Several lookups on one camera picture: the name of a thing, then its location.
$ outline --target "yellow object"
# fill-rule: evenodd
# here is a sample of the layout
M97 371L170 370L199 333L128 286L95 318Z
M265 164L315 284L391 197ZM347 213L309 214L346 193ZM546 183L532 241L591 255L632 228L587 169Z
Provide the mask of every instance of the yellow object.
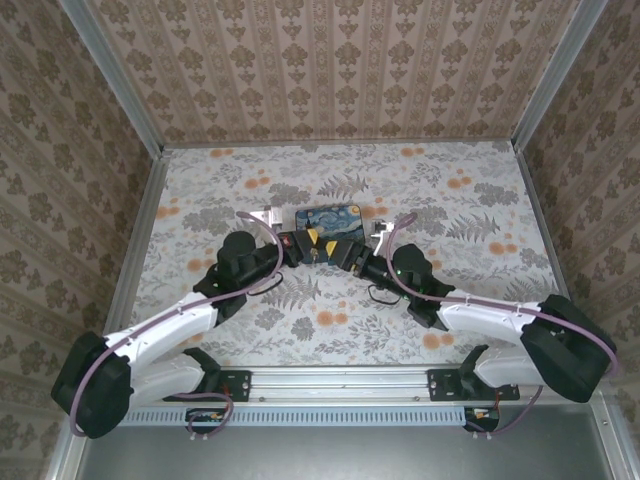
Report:
M326 250L327 250L327 253L329 254L329 257L331 257L331 254L332 254L332 253L333 253L333 251L335 250L335 248L336 248L336 244L337 244L337 243L338 243L338 242L337 242L337 241L335 241L335 240L332 240L332 241L330 241L330 242L327 242L327 246L326 246L325 248L326 248Z
M309 233L313 244L315 245L316 243L318 243L318 232L313 228L307 229L307 232Z

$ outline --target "cable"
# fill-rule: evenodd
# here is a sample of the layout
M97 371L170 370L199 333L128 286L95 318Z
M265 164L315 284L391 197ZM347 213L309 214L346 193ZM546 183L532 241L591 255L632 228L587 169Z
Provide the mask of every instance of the cable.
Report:
M493 404L493 409L500 415L500 390L496 388L496 403Z
M271 290L276 288L278 285L280 285L282 283L282 281L284 280L284 275L282 275L282 272L276 272L276 274L280 275L280 279L276 283L274 283L270 287L265 288L264 290L260 290L259 292L247 293L247 296L248 297L257 297L259 295L264 295L265 293L270 292Z
M130 335L122 338L120 341L116 342L111 347L109 347L107 350L105 350L102 353L102 355L100 355L98 357L98 359L95 362L93 362L93 364L91 364L91 366L87 370L87 373L84 374L84 377L82 377L82 380L80 381L80 384L78 385L78 389L76 390L76 394L73 397L73 402L71 403L71 410L69 411L69 422L70 422L70 427L71 427L71 433L73 433L75 436L77 436L77 437L85 437L86 436L78 428L78 426L76 424L76 419L77 419L77 416L78 416L78 408L80 407L80 399L82 398L82 394L84 393L85 388L87 388L87 384L89 383L89 380L91 380L91 377L95 374L96 370L98 370L100 365L102 365L102 363L109 357L109 355L114 353L120 347L122 347L125 344L127 344L130 340L134 340L135 338L139 337L140 335L142 335L147 330L150 330L151 328L153 328L156 325L159 325L160 323L168 320L169 318L173 317L174 315L180 315L180 314L182 314L184 312L187 312L187 311L191 310L192 308L199 307L200 305L211 304L211 303L214 303L214 302L219 302L219 301L222 301L222 300L228 300L229 298L234 298L234 297L239 297L240 295L244 295L245 293L248 293L251 290L255 290L256 288L261 287L262 285L267 283L280 270L280 267L282 266L282 261L284 260L284 250L282 248L282 244L281 244L280 239L278 238L278 235L276 234L276 232L269 225L267 225L265 222L263 222L259 218L256 218L256 217L254 217L253 215L251 215L251 214L249 214L247 212L237 212L236 215L238 217L240 217L240 218L244 218L244 219L251 220L253 222L258 223L265 230L267 230L267 232L269 232L271 237L273 237L273 239L275 240L276 246L278 247L278 261L276 262L276 266L273 268L271 273L267 277L263 278L262 280L258 280L253 285L249 285L248 287L242 288L242 289L237 290L235 292L225 293L223 295L218 295L218 296L213 297L213 298L203 298L201 300L197 300L195 302L191 302L191 303L189 303L187 305L184 305L180 309L176 308L175 310L171 310L170 312L167 312L164 315L160 315L158 318L156 318L152 322L149 322L145 326L141 327L139 330L136 330L135 332L131 333Z
M480 305L482 307L490 307L490 308L496 308L498 310L505 310L510 313L523 313L525 315L532 315L534 317L542 318L551 323L555 323L556 325L566 328L567 330L571 330L576 333L579 333L580 335L591 340L598 347L600 347L604 351L604 353L606 353L607 356L609 357L609 361L611 362L611 369L609 370L608 375L615 376L618 373L618 369L619 369L618 358L616 357L615 352L611 350L611 348L609 348L609 345L607 345L600 338L598 338L596 335L589 332L588 330L585 330L584 328L579 327L578 325L574 325L566 320L554 317L553 315L549 315L547 313L540 312L538 310L533 310L531 308L518 308L517 306L498 303L491 300L484 300L481 298L473 298L471 296L469 298L435 297L432 295L425 295L423 293L416 292L415 290L407 287L404 283L400 281L400 279L398 278L398 275L396 274L393 268L393 264L391 263L391 246L393 245L393 241L395 239L396 234L403 228L406 228L409 225L411 225L413 222L415 222L416 218L418 218L418 214L413 212L413 213L410 213L409 215L402 217L400 221L396 223L395 228L391 232L391 235L389 235L389 240L387 242L387 248L385 252L387 257L386 261L387 261L387 268L389 269L389 274L391 275L391 278L393 278L393 280L398 284L398 286L402 288L405 292L415 297L422 298L424 300L429 300L432 302Z
M479 425L477 425L477 424L475 424L473 422L470 422L469 420L467 420L467 425L469 425L472 428L475 428L480 433L484 433L487 437L491 437L493 435L500 435L502 433L507 433L509 430L514 428L518 423L520 423L522 421L522 419L524 418L524 416L527 414L527 412L529 410L531 410L531 408L536 403L538 398L540 398L540 394L542 393L543 388L544 387L542 385L540 385L538 387L538 390L536 391L536 393L533 395L533 397L531 397L531 400L529 400L529 403L527 403L527 406L524 407L524 409L518 414L518 416L516 418L514 418L511 422L509 422L507 425L505 425L502 428L498 428L497 430L494 430L493 432L486 432L484 430L484 428L482 428L481 426L479 426Z
M193 422L196 418L203 416L206 412L198 412L195 415L192 415L191 417L189 417L189 423L187 423L187 430L189 431L189 433L191 434L191 440L195 439L198 435L200 435L201 438L203 438L204 440L206 440L208 437L213 437L214 435L217 435L218 433L220 433L220 431L227 425L227 423L229 422L229 420L231 419L231 415L233 415L233 400L231 400L231 397L229 397L228 395L225 395L223 393L214 393L214 392L209 392L209 393L179 393L177 395L173 395L174 397L177 398L184 398L184 399L196 399L196 398L219 398L224 400L225 402L227 402L227 414L224 416L224 418L220 421L220 423L218 424L217 427L215 427L212 431L210 431L207 434L199 434L193 431Z
M388 305L390 307L393 307L394 305L397 305L398 302L400 301L400 299L402 298L402 297L398 296L398 298L396 299L395 302L387 302L386 300L379 300L376 297L374 297L373 294L371 293L371 287L376 287L377 288L377 285L375 283L372 283L371 285L369 285L369 287L367 287L367 292L369 292L369 297L374 302L378 302L378 303L380 303L382 305Z

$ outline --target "brown patterned wall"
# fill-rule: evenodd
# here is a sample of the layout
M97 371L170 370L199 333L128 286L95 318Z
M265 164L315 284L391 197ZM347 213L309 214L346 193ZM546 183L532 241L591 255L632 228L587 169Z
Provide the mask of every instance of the brown patterned wall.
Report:
M0 2L0 478L37 478L71 343L104 324L150 159L55 1Z
M640 2L611 0L525 150L573 298L619 347L637 440L639 99Z
M91 0L166 143L509 137L578 0Z

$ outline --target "vent slot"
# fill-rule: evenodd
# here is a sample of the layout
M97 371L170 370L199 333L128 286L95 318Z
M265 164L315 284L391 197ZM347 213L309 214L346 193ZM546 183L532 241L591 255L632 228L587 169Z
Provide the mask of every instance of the vent slot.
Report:
M122 427L186 426L188 407L145 407L129 412ZM228 426L388 427L464 425L463 407L251 407L236 408ZM212 423L194 422L194 426Z

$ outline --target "floral tablecloth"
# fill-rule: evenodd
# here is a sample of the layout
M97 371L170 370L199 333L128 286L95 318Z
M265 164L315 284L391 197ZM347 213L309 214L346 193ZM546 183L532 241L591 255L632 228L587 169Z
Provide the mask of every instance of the floral tablecloth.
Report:
M283 208L285 230L309 206L356 204L365 224L415 211L418 220L398 241L416 243L443 281L509 300L542 300L556 290L507 141L181 149L165 156L169 171L131 323L190 291L226 234L257 234L234 214L266 205ZM335 267L283 273L279 287L249 298L193 342L225 365L459 362L474 345L491 344L477 334L427 330L406 313L405 301L375 303L367 282Z

